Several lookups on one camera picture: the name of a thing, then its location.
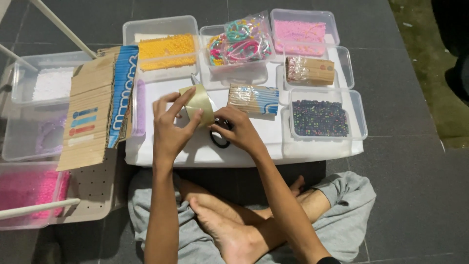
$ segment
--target grey sweatpants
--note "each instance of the grey sweatpants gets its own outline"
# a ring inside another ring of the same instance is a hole
[[[129,187],[129,213],[135,230],[135,240],[145,238],[150,216],[151,170],[140,170]],[[177,189],[179,177],[174,176],[174,189],[179,217],[179,264],[224,264],[213,239],[204,233],[196,222],[196,215],[189,203],[181,203]],[[341,262],[351,262],[363,242],[366,224],[376,194],[370,181],[351,171],[330,175],[314,188],[328,198],[331,208],[314,224],[314,230],[329,253]],[[258,264],[298,263],[288,245],[281,246],[264,255]]]

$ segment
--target white tablecloth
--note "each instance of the white tablecloth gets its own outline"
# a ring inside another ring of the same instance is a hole
[[[329,49],[329,59],[338,62],[335,49]],[[210,81],[211,76],[208,67],[199,57],[203,84],[209,90],[209,96],[217,107],[226,106],[228,100],[228,87],[223,81]],[[340,67],[336,68],[339,83],[345,85],[345,78]],[[288,92],[283,87],[283,66],[276,63],[268,63],[266,66],[267,81],[261,85],[278,87],[280,90],[280,102],[278,115],[275,120],[254,119],[251,121],[259,133],[262,141],[267,146],[271,158],[276,164],[301,163],[343,158],[363,152],[361,140],[334,141],[298,141],[293,139],[289,128]],[[126,162],[139,166],[151,166],[153,159],[153,112],[151,104],[164,94],[177,92],[180,88],[192,85],[190,78],[163,81],[146,84],[146,134],[142,137],[132,137],[126,144]],[[348,93],[343,93],[344,108],[351,103],[346,98]],[[189,119],[184,110],[183,118],[177,120],[176,125],[184,126]],[[351,122],[356,122],[353,112],[349,112]],[[226,149],[220,149],[210,140],[208,130],[201,128],[196,131],[186,147],[177,156],[174,167],[254,167],[254,162],[249,155],[237,147],[230,145]]]

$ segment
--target scissors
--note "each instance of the scissors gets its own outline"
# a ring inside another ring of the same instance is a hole
[[[194,75],[194,74],[191,74],[191,78],[192,78],[192,82],[194,85],[199,85],[201,84],[200,81],[197,79],[197,77]],[[215,103],[213,102],[213,100],[210,98],[209,95],[208,96],[208,100],[210,100],[210,104],[212,105],[212,109],[213,109],[213,112],[216,112],[218,110],[218,107],[215,105]],[[228,130],[232,130],[233,129],[233,125],[228,121],[228,120],[224,120],[223,122],[219,119],[219,118],[216,118],[215,119],[215,123],[219,126],[225,126],[226,128],[228,128]],[[209,131],[210,133],[210,139],[212,140],[212,142],[219,148],[227,148],[231,142],[226,140],[226,143],[224,145],[218,143],[216,140],[215,140],[215,137],[213,136],[213,132],[210,130]]]

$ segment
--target person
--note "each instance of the person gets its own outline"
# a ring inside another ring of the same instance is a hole
[[[375,201],[369,180],[353,172],[333,174],[301,192],[304,178],[288,187],[248,116],[223,107],[216,118],[231,131],[210,126],[254,160],[269,208],[250,210],[173,174],[173,162],[199,126],[198,111],[183,128],[174,119],[195,93],[171,93],[153,103],[151,170],[129,187],[129,213],[147,264],[338,264],[350,262],[364,240]],[[166,104],[174,102],[166,111]]]

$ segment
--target tiled floor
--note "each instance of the tiled floor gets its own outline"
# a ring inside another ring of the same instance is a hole
[[[358,263],[469,263],[469,151],[442,148],[386,0],[44,2],[94,50],[121,43],[122,24],[129,20],[189,14],[202,27],[272,8],[332,11],[340,44],[350,50],[370,135],[360,155],[281,166],[282,174],[287,182],[302,174],[309,185],[325,173],[349,169],[370,178],[378,196]],[[77,50],[27,0],[12,1],[0,24],[0,43],[19,55]],[[0,70],[6,63],[0,55]],[[255,169],[181,174],[234,202],[266,204]],[[49,228],[65,263],[141,262],[126,209],[101,221]]]

